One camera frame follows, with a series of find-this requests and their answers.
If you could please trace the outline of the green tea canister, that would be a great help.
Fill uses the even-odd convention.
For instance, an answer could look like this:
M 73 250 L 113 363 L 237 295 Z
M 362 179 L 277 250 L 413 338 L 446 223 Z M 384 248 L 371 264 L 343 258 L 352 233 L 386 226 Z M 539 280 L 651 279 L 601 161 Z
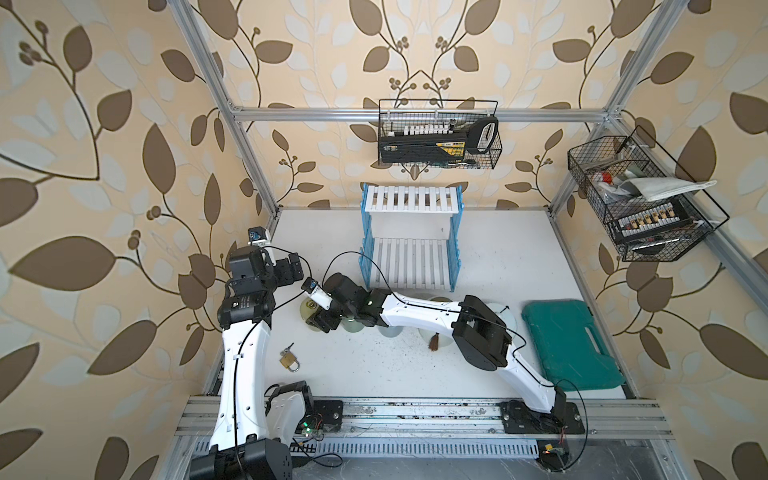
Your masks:
M 365 328 L 365 325 L 352 318 L 345 318 L 340 325 L 349 333 L 358 333 Z

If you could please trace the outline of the blue and white wooden shelf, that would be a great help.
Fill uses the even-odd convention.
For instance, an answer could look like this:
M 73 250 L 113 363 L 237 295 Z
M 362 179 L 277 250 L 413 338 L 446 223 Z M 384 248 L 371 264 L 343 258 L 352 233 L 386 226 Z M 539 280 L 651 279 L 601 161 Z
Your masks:
M 360 210 L 359 266 L 368 289 L 455 290 L 464 210 L 459 187 L 366 184 Z

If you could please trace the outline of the yellow-green tea canister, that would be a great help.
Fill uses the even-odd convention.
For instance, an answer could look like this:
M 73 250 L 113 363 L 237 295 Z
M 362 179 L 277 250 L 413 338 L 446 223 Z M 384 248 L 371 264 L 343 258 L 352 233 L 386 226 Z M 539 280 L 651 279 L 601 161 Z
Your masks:
M 313 331 L 327 333 L 324 314 L 326 311 L 310 298 L 300 304 L 300 316 L 304 323 Z

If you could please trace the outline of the blue-grey tea canister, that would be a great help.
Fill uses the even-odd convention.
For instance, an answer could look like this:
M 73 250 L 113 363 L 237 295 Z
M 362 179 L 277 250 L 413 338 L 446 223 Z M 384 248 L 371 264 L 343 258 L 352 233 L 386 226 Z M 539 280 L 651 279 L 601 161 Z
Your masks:
M 402 326 L 378 326 L 379 333 L 386 338 L 395 338 L 399 336 L 402 331 Z

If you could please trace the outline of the cream jar with tan lid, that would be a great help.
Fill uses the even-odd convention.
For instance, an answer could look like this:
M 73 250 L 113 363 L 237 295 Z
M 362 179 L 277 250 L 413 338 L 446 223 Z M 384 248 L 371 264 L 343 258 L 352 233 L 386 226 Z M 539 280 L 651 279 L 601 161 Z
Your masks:
M 419 335 L 427 344 L 430 351 L 436 352 L 440 349 L 447 348 L 449 345 L 454 343 L 451 323 L 451 320 L 444 320 L 443 324 L 445 328 L 441 329 L 439 332 L 435 332 L 433 330 L 418 329 Z

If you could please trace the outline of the white ceramic jar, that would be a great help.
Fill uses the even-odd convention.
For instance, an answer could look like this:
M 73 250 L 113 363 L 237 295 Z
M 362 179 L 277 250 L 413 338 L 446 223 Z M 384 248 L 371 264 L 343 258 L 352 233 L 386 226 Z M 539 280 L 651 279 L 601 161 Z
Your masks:
M 505 324 L 507 327 L 506 332 L 514 336 L 514 332 L 517 331 L 517 320 L 512 310 L 508 306 L 497 302 L 490 302 L 487 306 Z

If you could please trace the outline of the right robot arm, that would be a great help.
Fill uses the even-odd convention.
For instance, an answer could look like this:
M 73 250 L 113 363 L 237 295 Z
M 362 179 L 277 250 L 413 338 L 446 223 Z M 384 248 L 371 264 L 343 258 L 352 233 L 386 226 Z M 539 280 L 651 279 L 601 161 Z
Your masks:
M 519 395 L 502 404 L 524 431 L 587 434 L 588 419 L 569 403 L 560 385 L 546 380 L 518 354 L 526 339 L 473 295 L 460 302 L 416 299 L 385 289 L 366 290 L 341 273 L 324 283 L 306 279 L 302 289 L 318 305 L 308 324 L 328 333 L 341 321 L 365 327 L 409 327 L 449 336 L 471 366 L 497 373 Z

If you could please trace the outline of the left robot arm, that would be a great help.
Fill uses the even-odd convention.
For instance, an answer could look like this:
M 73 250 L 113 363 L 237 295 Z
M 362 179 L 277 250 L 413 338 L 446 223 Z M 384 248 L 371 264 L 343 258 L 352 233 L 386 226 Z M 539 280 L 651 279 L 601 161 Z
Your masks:
M 217 312 L 223 340 L 223 377 L 208 453 L 190 462 L 191 479 L 290 479 L 294 430 L 309 403 L 304 387 L 265 399 L 266 361 L 275 291 L 304 280 L 302 257 L 251 245 L 229 257 L 231 278 Z

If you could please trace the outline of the brass padlock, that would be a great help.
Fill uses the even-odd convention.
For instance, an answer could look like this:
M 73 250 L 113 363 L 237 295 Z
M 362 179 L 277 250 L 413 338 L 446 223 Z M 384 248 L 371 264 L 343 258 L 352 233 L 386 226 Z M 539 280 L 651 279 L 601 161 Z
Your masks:
M 289 372 L 296 373 L 300 369 L 300 362 L 292 352 L 293 343 L 280 352 L 280 364 Z

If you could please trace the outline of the black and yellow tool case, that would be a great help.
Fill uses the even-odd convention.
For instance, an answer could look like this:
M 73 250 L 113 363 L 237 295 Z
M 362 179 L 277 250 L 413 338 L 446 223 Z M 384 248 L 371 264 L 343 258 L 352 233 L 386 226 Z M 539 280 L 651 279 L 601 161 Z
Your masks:
M 403 136 L 406 125 L 450 123 L 452 135 Z M 399 116 L 379 124 L 378 161 L 440 168 L 493 169 L 502 153 L 499 121 L 491 115 Z

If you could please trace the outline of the green plastic tool case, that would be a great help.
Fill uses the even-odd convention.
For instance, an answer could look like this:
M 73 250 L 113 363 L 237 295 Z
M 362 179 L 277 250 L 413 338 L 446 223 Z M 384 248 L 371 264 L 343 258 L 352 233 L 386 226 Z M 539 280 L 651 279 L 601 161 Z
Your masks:
M 521 316 L 547 380 L 566 391 L 610 390 L 625 383 L 585 302 L 532 301 Z

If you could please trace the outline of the white paper booklet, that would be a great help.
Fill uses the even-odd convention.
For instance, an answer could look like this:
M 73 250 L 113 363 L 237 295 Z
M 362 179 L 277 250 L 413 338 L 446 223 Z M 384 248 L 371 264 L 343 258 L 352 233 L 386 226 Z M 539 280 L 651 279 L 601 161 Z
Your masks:
M 655 202 L 676 195 L 705 190 L 717 184 L 716 180 L 693 182 L 672 177 L 632 178 L 622 182 L 618 189 L 632 197 Z

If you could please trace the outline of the black bit set tray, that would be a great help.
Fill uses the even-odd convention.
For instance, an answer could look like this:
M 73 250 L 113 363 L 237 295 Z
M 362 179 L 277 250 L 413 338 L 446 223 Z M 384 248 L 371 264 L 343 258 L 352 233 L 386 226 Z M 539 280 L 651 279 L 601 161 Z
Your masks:
M 671 201 L 616 221 L 624 237 L 682 227 L 692 222 L 682 204 Z

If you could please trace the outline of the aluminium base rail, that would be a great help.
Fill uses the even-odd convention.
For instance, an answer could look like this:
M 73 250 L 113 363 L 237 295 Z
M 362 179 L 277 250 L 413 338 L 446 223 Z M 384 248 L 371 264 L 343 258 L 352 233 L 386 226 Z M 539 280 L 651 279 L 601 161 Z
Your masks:
M 188 400 L 177 435 L 204 454 L 233 439 L 278 439 L 297 458 L 534 459 L 548 450 L 578 454 L 584 444 L 669 441 L 673 434 L 652 400 L 573 399 L 561 426 L 526 420 L 501 399 L 318 397 L 312 413 L 301 394 L 275 399 L 259 417 L 253 408 L 222 413 L 216 396 Z

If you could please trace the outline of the white socket bit rail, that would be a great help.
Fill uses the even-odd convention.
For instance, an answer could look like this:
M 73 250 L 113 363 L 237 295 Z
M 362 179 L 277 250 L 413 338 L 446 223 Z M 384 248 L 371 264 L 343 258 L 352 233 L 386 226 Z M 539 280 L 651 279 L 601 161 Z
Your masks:
M 406 125 L 401 135 L 403 136 L 423 136 L 423 135 L 452 135 L 454 128 L 450 123 L 439 124 L 415 124 Z

